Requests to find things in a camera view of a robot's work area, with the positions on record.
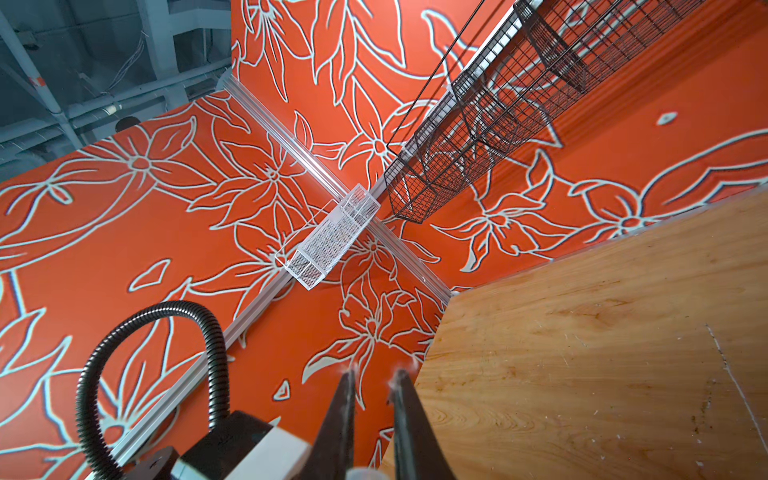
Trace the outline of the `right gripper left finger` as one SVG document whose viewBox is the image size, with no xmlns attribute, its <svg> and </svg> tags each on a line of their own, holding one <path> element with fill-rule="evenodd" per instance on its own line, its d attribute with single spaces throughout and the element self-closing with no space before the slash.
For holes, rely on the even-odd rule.
<svg viewBox="0 0 768 480">
<path fill-rule="evenodd" d="M 298 479 L 345 479 L 354 463 L 356 378 L 341 377 L 324 421 Z"/>
</svg>

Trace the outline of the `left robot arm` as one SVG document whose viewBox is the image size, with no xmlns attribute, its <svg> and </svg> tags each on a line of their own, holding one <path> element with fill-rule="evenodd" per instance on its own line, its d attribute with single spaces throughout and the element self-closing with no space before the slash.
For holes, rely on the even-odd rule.
<svg viewBox="0 0 768 480">
<path fill-rule="evenodd" d="M 178 404 L 206 380 L 209 383 L 208 425 L 213 438 L 194 449 L 181 462 L 168 449 L 159 465 L 135 470 L 133 477 L 147 479 L 297 479 L 309 459 L 310 445 L 279 428 L 242 412 L 230 411 L 230 384 L 225 336 L 206 307 L 191 301 L 161 302 L 140 310 L 116 326 L 95 348 L 83 367 L 76 393 L 76 423 L 82 451 L 95 479 L 124 479 L 124 461 L 130 452 L 108 446 L 98 411 L 101 377 L 117 348 L 147 325 L 170 317 L 193 321 L 200 329 L 205 350 L 179 384 L 160 401 L 137 427 L 145 441 Z"/>
</svg>

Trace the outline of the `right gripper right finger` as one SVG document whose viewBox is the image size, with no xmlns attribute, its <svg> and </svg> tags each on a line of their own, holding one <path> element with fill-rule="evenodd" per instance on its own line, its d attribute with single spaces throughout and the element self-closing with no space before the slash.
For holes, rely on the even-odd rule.
<svg viewBox="0 0 768 480">
<path fill-rule="evenodd" d="M 407 370 L 390 381 L 396 479 L 455 479 Z"/>
</svg>

